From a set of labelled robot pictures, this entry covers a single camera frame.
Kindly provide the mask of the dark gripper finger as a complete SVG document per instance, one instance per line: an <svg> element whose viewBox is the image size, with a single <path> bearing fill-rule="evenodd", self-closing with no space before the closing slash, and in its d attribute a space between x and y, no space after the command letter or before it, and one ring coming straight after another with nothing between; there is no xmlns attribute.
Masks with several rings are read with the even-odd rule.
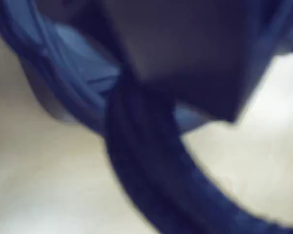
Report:
<svg viewBox="0 0 293 234"><path fill-rule="evenodd" d="M57 22L98 7L144 84L207 115L237 119L242 105L243 0L40 0Z"/></svg>
<svg viewBox="0 0 293 234"><path fill-rule="evenodd" d="M247 63L241 77L237 119L274 56L293 52L293 0L248 2Z"/></svg>

